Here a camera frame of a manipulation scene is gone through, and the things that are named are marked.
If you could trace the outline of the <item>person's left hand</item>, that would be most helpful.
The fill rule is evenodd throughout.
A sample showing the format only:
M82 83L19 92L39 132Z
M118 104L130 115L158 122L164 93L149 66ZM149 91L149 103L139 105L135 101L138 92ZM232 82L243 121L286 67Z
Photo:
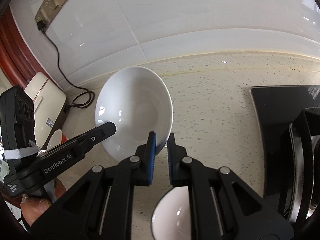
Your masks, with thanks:
M66 192L66 188L63 183L56 178L55 179L55 195L60 198ZM29 197L24 194L21 201L21 211L22 215L29 226L32 224L45 212L52 204L47 199L39 199Z

